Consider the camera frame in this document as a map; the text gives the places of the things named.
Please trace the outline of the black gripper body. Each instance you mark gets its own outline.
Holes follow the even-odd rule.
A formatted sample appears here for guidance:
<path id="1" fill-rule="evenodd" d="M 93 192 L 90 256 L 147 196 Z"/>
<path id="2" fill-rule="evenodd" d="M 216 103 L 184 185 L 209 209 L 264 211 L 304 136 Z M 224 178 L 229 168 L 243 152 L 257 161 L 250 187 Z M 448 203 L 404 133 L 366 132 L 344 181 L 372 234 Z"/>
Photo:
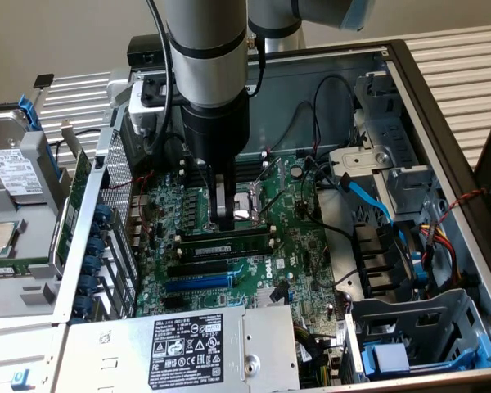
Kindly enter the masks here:
<path id="1" fill-rule="evenodd" d="M 250 137 L 250 97 L 245 89 L 215 108 L 182 107 L 187 145 L 214 173 L 229 176 Z"/>

